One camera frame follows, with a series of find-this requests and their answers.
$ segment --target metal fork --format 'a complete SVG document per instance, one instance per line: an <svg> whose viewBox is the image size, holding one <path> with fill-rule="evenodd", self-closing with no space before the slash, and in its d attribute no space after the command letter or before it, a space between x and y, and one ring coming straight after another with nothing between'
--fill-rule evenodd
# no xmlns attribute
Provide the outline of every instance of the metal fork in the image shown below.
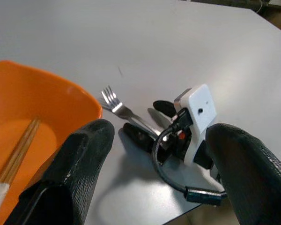
<svg viewBox="0 0 281 225"><path fill-rule="evenodd" d="M134 114L131 109L127 108L117 97L116 93L113 92L110 86L106 87L101 91L101 94L107 103L107 105L110 107L111 111L116 114L118 117L129 120L129 119L135 119L140 124L144 125L150 133L156 138L160 135L160 131L154 127L152 127L148 122L143 120L138 115Z"/></svg>

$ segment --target chopsticks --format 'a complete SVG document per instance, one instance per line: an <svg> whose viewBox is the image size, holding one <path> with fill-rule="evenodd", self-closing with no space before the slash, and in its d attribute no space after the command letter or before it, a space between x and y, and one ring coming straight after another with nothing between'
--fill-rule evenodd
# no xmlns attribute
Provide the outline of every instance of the chopsticks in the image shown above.
<svg viewBox="0 0 281 225"><path fill-rule="evenodd" d="M31 145L39 125L40 119L38 118L34 118L30 122L0 173L0 206L25 158L26 152Z"/></svg>

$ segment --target white table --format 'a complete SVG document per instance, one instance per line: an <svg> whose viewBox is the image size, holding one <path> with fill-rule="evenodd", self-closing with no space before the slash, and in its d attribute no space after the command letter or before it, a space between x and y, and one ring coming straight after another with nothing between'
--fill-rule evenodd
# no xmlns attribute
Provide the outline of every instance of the white table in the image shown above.
<svg viewBox="0 0 281 225"><path fill-rule="evenodd" d="M281 160L281 31L250 10L174 0L0 0L0 60L66 77L96 97L110 84L137 114L207 83L219 120ZM149 156L116 129L86 224L158 225L196 206L165 185ZM178 161L177 181L210 187Z"/></svg>

